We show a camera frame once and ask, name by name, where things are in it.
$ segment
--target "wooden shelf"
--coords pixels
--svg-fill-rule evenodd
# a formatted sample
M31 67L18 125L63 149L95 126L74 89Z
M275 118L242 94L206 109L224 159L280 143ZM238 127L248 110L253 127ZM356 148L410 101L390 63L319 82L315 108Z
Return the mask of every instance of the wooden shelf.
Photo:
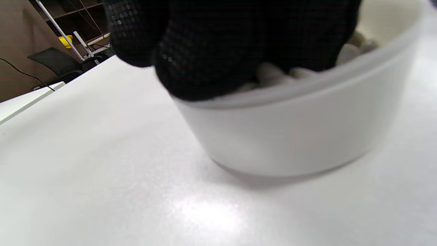
M63 13L63 14L60 14L60 15L57 15L57 16L52 16L53 17L53 19L58 19L58 18L61 18L61 17L64 17L64 16L67 16L67 15L70 15L70 14L74 14L74 13L77 13L77 12L79 12L79 11L82 11L82 10L89 10L89 9L91 9L91 8L94 8L94 7L97 7L97 6L101 6L101 5L103 5L103 3L98 3L98 4L93 4L93 5L90 5L90 6L87 6L87 7L83 7L83 8L80 8L80 9L77 9L77 10L73 10L73 11L70 11L70 12L67 12L67 13Z
M60 32L48 19L36 1L29 1L55 35L60 37ZM87 53L79 40L74 36L74 31L77 31L77 33L86 40L85 43L89 43L109 32L102 0L41 0L41 2L53 19L56 20L56 23L63 32L66 35L73 35L73 45L82 56ZM97 42L97 44L101 46L108 43L109 38Z

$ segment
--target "brown wall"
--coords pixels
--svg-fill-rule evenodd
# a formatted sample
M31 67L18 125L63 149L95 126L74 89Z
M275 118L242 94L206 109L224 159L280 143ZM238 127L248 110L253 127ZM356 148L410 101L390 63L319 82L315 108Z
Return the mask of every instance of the brown wall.
M44 82L55 74L27 56L65 47L28 0L0 0L0 57ZM0 61L0 102L32 91L40 83Z

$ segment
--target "shelf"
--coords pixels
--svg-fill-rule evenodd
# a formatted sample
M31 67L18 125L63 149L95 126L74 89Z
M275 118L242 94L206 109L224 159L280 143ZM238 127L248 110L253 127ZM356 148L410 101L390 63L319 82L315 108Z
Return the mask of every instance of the shelf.
M80 2L80 0L48 0L48 1L58 3L58 5L61 6L61 8L64 10L64 13L68 13L71 11L75 11L76 9L83 8L83 5Z
M77 10L73 10L73 11L70 11L70 12L67 12L67 13L63 13L63 14L60 14L60 15L57 15L57 16L52 16L52 17L53 17L53 19L58 19L58 18L67 16L67 15L70 15L70 14L77 13L79 11L89 10L91 8L94 8L94 7L97 7L97 6L100 6L100 5L103 5L103 3L93 4L93 5L90 5L90 6L87 6L87 7L83 7L83 8L77 9Z
M96 21L97 26L102 31L102 33L109 32L108 24L106 21L105 9L102 5L92 6L87 9L91 17Z
M29 0L32 6L38 11L38 13L41 15L41 17L44 20L48 20L49 18L47 15L42 11L41 7L38 5L38 3L35 0ZM41 0L42 4L45 6L45 8L49 11L49 13L52 16L58 16L65 13L63 8L59 3L56 1L47 1L47 0Z
M97 38L99 38L99 37L103 37L104 35L106 35L106 34L108 34L109 32L107 32L107 33L104 33L103 35L98 35L98 36L95 36L95 37L93 37L92 39L89 39L89 40L87 40L87 41L85 41L85 43L87 44L87 43L89 43L89 42L91 42L91 41L93 41L93 40L95 40L95 39L97 39Z
M90 7L98 3L102 3L102 1L98 1L98 0L80 0L80 1L84 5L84 7Z
M80 13L76 12L68 16L58 18L56 22L66 35L73 35L73 31L77 31L84 40L102 35L97 27L92 27L94 22L86 11L81 11ZM48 22L47 24L56 35L61 35L52 22Z

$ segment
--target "yellow object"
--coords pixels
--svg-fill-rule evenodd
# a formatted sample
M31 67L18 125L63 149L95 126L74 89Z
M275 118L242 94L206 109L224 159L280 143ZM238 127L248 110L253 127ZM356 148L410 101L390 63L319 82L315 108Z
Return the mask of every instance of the yellow object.
M73 35L67 35L67 38L70 40L70 42L73 42ZM61 43L67 48L71 49L70 44L65 40L64 37L59 37L59 40L61 40Z

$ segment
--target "white object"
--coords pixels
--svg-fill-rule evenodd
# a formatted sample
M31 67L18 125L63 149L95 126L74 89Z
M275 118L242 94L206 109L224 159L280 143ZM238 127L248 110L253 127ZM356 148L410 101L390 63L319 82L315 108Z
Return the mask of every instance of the white object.
M280 84L296 84L296 80L287 76L280 68L271 63L262 63L257 69L260 88L273 87Z
M358 47L352 44L345 44L338 54L337 66L348 63L360 55L361 51Z
M303 67L295 67L290 69L289 72L290 77L296 78L296 79L303 79L303 78L309 78L317 75L317 72L314 72L308 68Z
M91 46L91 45L93 45L93 44L95 44L95 43L97 43L97 42L99 42L99 41L102 41L103 39L109 37L110 35L111 35L110 32L109 32L109 33L106 33L106 34L104 34L103 36L100 36L100 37L96 38L95 40L89 42L89 43L87 44L87 46Z
M208 155L264 176L317 172L352 161L391 126L420 29L417 0L366 0L358 31L381 47L340 67L207 102L175 99Z
M56 91L64 85L64 82L59 82L52 84L50 87ZM50 90L48 87L43 87L36 91L31 91L10 100L0 102L0 125L39 102L51 93L53 93L52 90Z
M0 125L7 246L435 246L437 14L398 119L334 172L215 165L152 68L116 56Z
M75 35L75 37L77 38L77 40L79 40L80 44L83 46L83 48L85 49L85 51L88 53L89 57L94 57L94 53L90 50L90 48L87 46L87 44L85 43L85 41L82 39L82 37L79 35L79 33L77 31L73 31L73 34Z
M372 39L367 39L360 46L360 54L372 52L378 48L377 42Z

